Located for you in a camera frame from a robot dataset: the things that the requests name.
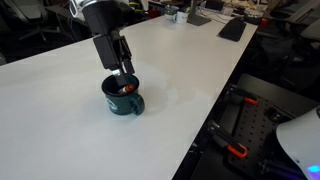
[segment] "dark green mug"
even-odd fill
[[[131,74],[126,74],[129,84],[133,84],[135,90],[125,94],[119,94],[119,87],[115,76],[107,77],[102,83],[102,91],[105,93],[109,109],[117,115],[140,115],[144,111],[144,100],[138,94],[139,80]]]

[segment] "computer monitor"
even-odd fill
[[[222,0],[207,0],[205,8],[221,11],[223,9],[224,2]]]
[[[187,22],[196,26],[202,26],[211,21],[211,19],[199,16],[196,14],[197,0],[191,0],[191,9]]]

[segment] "desk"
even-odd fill
[[[223,26],[162,16],[122,31],[138,117],[108,109],[92,39],[0,67],[0,179],[171,179],[256,30],[233,42]]]
[[[165,5],[161,4],[161,2],[156,2],[156,1],[149,0],[148,1],[148,5],[149,5],[149,9],[150,9],[150,7],[151,8],[155,8],[158,11],[160,11],[162,15],[164,15],[164,13],[166,11]]]

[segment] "white robot casing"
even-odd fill
[[[283,150],[308,179],[320,180],[320,106],[276,130]]]

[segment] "orange object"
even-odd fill
[[[260,24],[261,26],[266,26],[268,24],[268,19],[262,19]]]
[[[133,84],[128,84],[125,87],[123,87],[122,89],[120,89],[118,91],[118,94],[129,93],[129,92],[134,91],[134,89],[135,89],[135,87]]]
[[[252,104],[252,105],[257,105],[258,104],[258,100],[253,100],[253,99],[250,99],[250,98],[243,98],[243,101],[247,102],[249,104]]]
[[[232,154],[236,155],[238,158],[243,159],[243,158],[245,158],[246,155],[248,154],[248,149],[247,149],[245,146],[243,146],[242,144],[239,144],[239,145],[240,145],[240,147],[244,150],[244,153],[241,153],[241,152],[237,151],[237,150],[236,150],[235,148],[233,148],[231,145],[228,145],[228,150],[229,150]]]
[[[134,91],[134,85],[133,84],[128,84],[126,87],[124,87],[126,92],[131,92]]]

